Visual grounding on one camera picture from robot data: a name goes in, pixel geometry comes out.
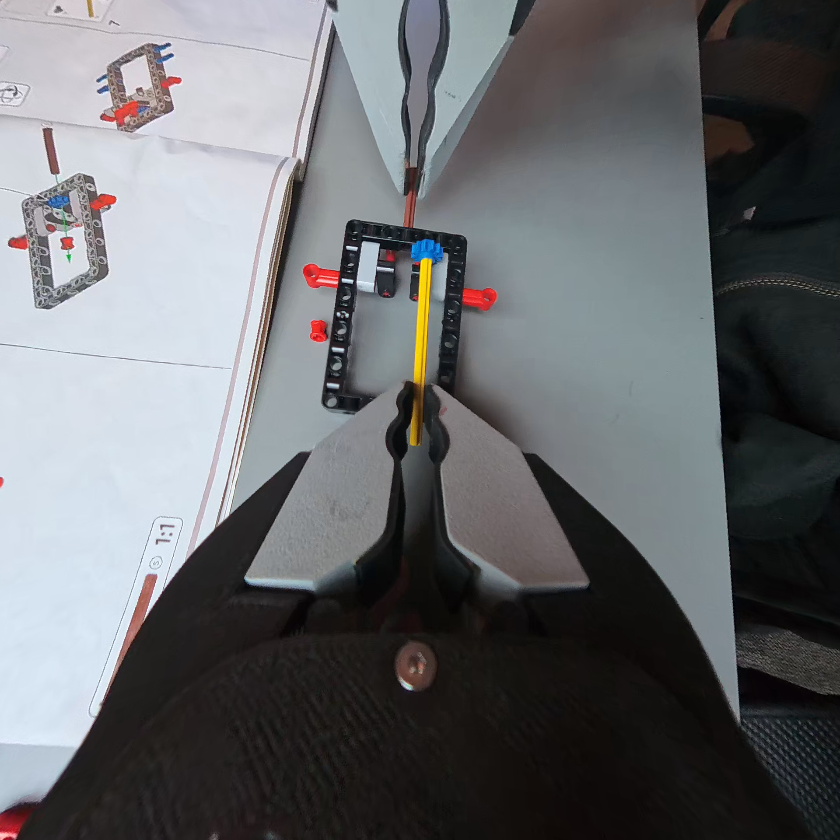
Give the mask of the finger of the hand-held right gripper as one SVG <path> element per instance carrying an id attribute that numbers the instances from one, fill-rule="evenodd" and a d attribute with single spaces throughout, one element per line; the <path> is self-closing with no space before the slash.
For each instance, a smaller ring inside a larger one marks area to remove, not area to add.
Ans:
<path id="1" fill-rule="evenodd" d="M 521 1 L 441 1 L 418 134 L 418 198 L 442 174 L 526 18 Z"/>
<path id="2" fill-rule="evenodd" d="M 385 167 L 395 188 L 411 190 L 413 69 L 407 1 L 336 1 L 333 24 Z"/>

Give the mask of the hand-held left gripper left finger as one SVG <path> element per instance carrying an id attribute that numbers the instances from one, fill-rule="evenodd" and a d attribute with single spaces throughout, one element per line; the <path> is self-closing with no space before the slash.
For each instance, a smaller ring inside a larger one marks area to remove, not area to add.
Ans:
<path id="1" fill-rule="evenodd" d="M 248 568 L 249 585 L 382 596 L 396 583 L 413 397 L 413 383 L 394 386 L 311 451 Z"/>

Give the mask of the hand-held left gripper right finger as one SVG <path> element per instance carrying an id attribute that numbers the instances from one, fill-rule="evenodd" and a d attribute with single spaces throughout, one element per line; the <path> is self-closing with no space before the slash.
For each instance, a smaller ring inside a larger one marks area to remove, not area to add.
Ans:
<path id="1" fill-rule="evenodd" d="M 445 599 L 517 601 L 587 589 L 589 577 L 520 447 L 437 385 L 426 387 L 424 419 Z"/>

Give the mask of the black lego frame assembly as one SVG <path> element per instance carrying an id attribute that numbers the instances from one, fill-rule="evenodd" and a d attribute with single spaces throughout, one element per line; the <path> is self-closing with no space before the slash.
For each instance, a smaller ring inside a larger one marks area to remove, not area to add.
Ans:
<path id="1" fill-rule="evenodd" d="M 433 266 L 431 299 L 443 306 L 436 384 L 454 394 L 459 358 L 460 327 L 466 308 L 487 312 L 498 299 L 497 292 L 467 288 L 465 284 L 467 241 L 459 234 L 447 234 L 416 227 L 350 220 L 344 229 L 340 268 L 324 269 L 307 264 L 302 270 L 310 288 L 334 291 L 329 326 L 327 360 L 322 385 L 322 406 L 333 413 L 355 414 L 373 401 L 372 395 L 352 392 L 350 361 L 353 318 L 360 295 L 386 300 L 397 293 L 397 259 L 409 258 L 409 298 L 417 301 L 419 264 L 411 258 L 412 244 L 431 238 L 441 244 L 444 256 Z"/>

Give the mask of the yellow lego axle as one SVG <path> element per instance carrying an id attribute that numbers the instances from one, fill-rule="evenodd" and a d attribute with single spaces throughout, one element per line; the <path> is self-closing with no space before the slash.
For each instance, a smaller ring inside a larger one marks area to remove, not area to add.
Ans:
<path id="1" fill-rule="evenodd" d="M 433 264 L 425 259 L 419 263 L 415 351 L 413 363 L 413 414 L 409 445 L 418 447 L 423 439 L 424 388 L 427 371 L 427 336 L 429 304 L 431 301 Z"/>

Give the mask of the lego instruction booklet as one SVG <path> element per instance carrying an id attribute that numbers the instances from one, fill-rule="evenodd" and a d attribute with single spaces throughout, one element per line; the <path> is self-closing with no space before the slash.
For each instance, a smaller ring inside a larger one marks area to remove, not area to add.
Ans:
<path id="1" fill-rule="evenodd" d="M 2 744 L 76 748 L 229 511 L 325 2 L 2 2 Z"/>

